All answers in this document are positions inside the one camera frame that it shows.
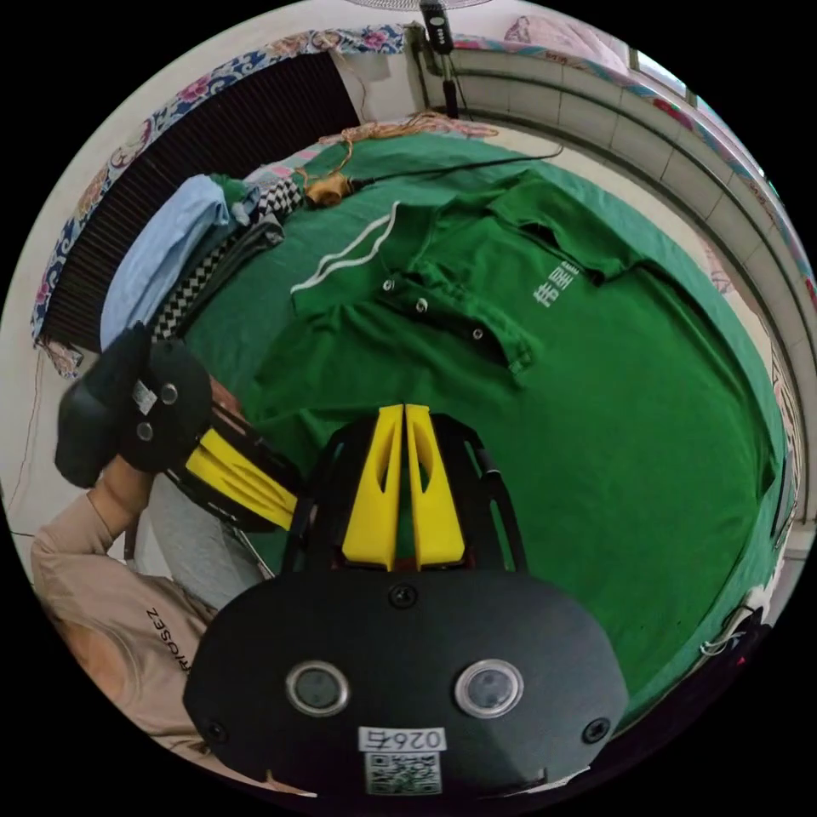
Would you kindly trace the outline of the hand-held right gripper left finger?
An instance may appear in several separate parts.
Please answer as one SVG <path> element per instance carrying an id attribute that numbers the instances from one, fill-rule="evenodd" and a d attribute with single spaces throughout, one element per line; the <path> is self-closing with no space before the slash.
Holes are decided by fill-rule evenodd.
<path id="1" fill-rule="evenodd" d="M 341 552 L 352 564 L 392 570 L 402 472 L 403 405 L 380 408 L 363 433 L 362 460 Z"/>

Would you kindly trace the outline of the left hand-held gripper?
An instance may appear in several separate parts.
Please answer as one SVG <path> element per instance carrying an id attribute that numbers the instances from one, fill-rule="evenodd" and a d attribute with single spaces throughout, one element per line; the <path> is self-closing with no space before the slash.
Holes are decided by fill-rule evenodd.
<path id="1" fill-rule="evenodd" d="M 164 474 L 194 505 L 242 531 L 290 528 L 298 469 L 214 401 L 208 372 L 183 344 L 151 347 L 133 401 L 121 437 L 128 463 Z"/>

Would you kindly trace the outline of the person's left hand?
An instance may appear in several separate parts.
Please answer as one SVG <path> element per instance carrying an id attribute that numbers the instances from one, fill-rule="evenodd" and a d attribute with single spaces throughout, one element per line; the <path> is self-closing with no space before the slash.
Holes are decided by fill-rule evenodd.
<path id="1" fill-rule="evenodd" d="M 94 491 L 106 495 L 129 516 L 138 516 L 148 505 L 156 476 L 116 455 L 100 474 Z"/>

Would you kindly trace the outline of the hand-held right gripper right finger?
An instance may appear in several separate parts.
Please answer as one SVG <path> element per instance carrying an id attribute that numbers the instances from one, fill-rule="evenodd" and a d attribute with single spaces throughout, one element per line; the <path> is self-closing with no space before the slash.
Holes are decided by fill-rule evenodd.
<path id="1" fill-rule="evenodd" d="M 461 563 L 465 539 L 430 410 L 406 406 L 406 444 L 418 568 Z"/>

